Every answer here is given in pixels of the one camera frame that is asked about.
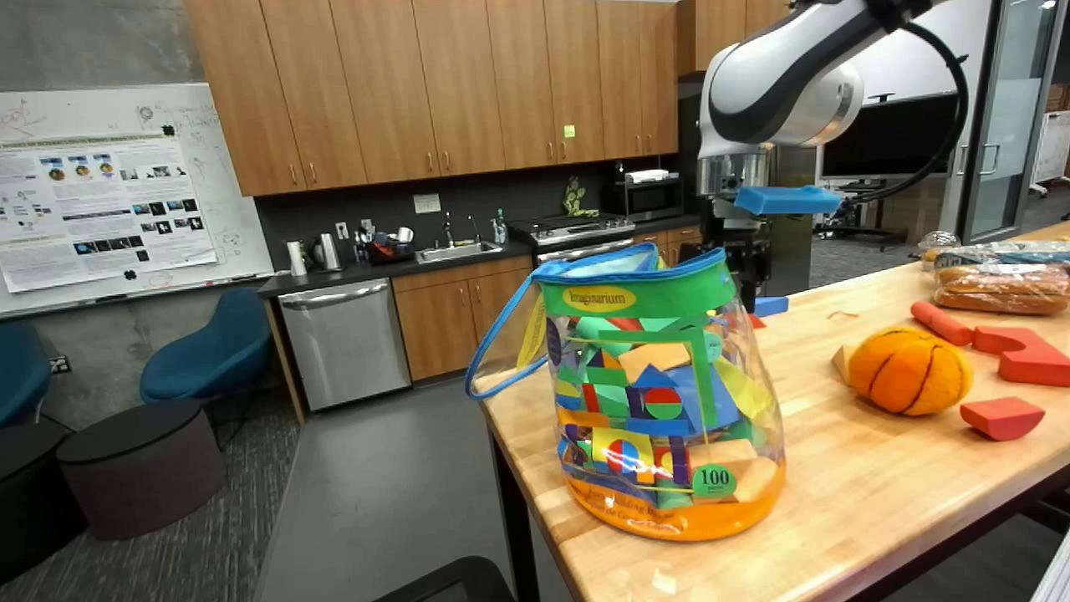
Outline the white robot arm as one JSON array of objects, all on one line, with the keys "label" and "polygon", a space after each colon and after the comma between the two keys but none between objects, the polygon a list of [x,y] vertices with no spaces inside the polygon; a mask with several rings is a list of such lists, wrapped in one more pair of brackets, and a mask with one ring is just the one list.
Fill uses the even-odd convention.
[{"label": "white robot arm", "polygon": [[765,182],[768,146],[823,146],[864,112],[854,56],[885,35],[907,29],[932,47],[957,87],[957,112],[936,166],[971,116],[963,61],[919,16],[940,0],[800,0],[781,19],[723,47],[702,78],[695,190],[728,200],[743,184]]}]

